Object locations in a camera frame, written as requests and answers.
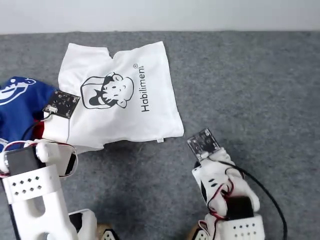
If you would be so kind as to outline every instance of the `printed logo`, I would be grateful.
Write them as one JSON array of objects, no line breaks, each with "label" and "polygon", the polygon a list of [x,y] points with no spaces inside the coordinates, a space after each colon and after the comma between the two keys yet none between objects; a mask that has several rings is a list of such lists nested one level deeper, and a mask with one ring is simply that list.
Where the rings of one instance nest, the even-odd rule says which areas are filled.
[{"label": "printed logo", "polygon": [[0,105],[10,103],[21,94],[23,94],[29,85],[35,84],[36,81],[31,78],[11,79],[10,85],[0,89]]},{"label": "printed logo", "polygon": [[126,108],[134,94],[134,82],[114,72],[105,77],[89,77],[80,88],[82,102],[87,109],[109,109],[114,105]]}]

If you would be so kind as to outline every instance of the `gray carpet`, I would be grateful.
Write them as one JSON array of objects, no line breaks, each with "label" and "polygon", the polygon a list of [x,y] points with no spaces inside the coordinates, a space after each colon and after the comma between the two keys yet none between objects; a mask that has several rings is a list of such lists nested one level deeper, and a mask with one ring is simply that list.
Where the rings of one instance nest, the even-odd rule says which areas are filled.
[{"label": "gray carpet", "polygon": [[[112,54],[164,41],[185,136],[121,141],[79,156],[63,185],[68,210],[92,209],[122,240],[184,240],[206,214],[186,139],[209,127],[233,161],[278,200],[290,240],[319,239],[320,33],[109,32],[0,36],[0,79],[58,84],[69,42]],[[261,201],[268,240],[281,239],[271,201]],[[14,239],[0,194],[0,238]]]}]

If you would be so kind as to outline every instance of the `blue t-shirt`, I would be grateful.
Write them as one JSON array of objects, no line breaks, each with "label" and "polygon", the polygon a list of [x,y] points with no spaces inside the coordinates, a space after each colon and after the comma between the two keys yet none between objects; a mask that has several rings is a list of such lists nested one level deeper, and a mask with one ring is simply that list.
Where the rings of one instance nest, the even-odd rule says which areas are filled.
[{"label": "blue t-shirt", "polygon": [[[44,82],[20,76],[12,77],[1,86],[0,151],[6,141],[22,140],[25,130],[34,124],[35,119],[43,118],[42,109],[48,103],[54,90],[54,87]],[[32,130],[28,132],[24,140],[31,138]]]}]

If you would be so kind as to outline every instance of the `white wall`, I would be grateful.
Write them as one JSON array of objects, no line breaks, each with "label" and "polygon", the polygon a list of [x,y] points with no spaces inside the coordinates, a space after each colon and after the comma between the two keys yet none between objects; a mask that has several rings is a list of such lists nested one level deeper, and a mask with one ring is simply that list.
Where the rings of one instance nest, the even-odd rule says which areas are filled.
[{"label": "white wall", "polygon": [[320,30],[320,0],[0,0],[0,34]]}]

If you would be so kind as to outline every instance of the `circuit board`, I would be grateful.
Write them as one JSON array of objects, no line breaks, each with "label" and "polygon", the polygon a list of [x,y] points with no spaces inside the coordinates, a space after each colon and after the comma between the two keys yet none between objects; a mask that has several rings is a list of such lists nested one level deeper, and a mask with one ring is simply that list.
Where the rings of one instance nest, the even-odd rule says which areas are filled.
[{"label": "circuit board", "polygon": [[203,152],[208,152],[209,155],[211,155],[220,149],[218,142],[208,128],[189,138],[187,140],[187,144],[191,148],[198,161],[203,159]]},{"label": "circuit board", "polygon": [[79,96],[70,93],[55,90],[43,111],[49,114],[55,114],[62,118],[70,119],[80,100]]}]

